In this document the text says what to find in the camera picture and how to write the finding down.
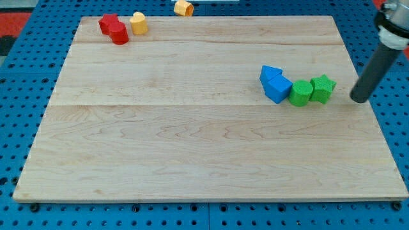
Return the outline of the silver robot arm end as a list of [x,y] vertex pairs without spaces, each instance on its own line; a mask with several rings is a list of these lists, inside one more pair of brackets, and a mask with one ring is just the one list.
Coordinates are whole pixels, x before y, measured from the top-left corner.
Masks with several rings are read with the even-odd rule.
[[381,4],[374,23],[380,41],[390,49],[408,46],[408,0],[388,0]]

